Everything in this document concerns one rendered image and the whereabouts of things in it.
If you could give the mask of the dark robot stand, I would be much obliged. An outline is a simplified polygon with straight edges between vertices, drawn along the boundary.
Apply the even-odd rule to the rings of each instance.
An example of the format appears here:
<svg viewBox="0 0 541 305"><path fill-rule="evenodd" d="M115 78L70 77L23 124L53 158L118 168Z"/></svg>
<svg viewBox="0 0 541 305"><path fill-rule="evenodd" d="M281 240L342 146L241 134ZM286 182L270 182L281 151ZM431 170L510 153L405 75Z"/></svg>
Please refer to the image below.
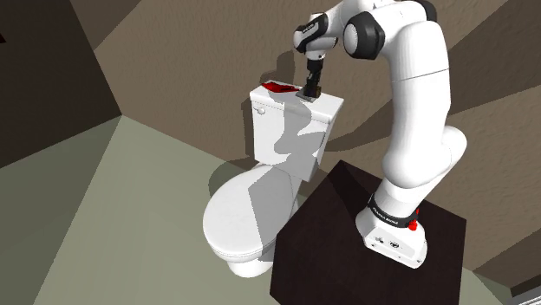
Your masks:
<svg viewBox="0 0 541 305"><path fill-rule="evenodd" d="M380 182L341 160L280 230L270 282L279 305L459 305L466 220L423 201L427 258L410 269L356 229Z"/></svg>

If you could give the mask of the white toilet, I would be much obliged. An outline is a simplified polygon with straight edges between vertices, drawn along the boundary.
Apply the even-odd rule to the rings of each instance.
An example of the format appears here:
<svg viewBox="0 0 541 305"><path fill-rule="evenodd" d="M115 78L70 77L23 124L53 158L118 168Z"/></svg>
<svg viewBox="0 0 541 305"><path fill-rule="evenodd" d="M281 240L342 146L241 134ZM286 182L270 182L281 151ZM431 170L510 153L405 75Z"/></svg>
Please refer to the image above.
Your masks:
<svg viewBox="0 0 541 305"><path fill-rule="evenodd" d="M210 248L237 276L260 276L273 265L277 234L297 212L302 183L321 164L344 100L321 94L250 92L256 164L223 183L203 215Z"/></svg>

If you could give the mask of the red flat object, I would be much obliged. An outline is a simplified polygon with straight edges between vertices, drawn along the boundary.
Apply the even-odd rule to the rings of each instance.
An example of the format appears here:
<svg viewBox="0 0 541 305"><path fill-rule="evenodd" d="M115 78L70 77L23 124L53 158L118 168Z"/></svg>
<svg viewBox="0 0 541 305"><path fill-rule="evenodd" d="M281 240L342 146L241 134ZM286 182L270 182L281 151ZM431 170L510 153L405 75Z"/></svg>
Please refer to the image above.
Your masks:
<svg viewBox="0 0 541 305"><path fill-rule="evenodd" d="M262 83L261 86L273 93L289 93L289 92L299 91L299 89L296 88L295 86L288 85L288 84L281 84L274 81L268 81L268 82Z"/></svg>

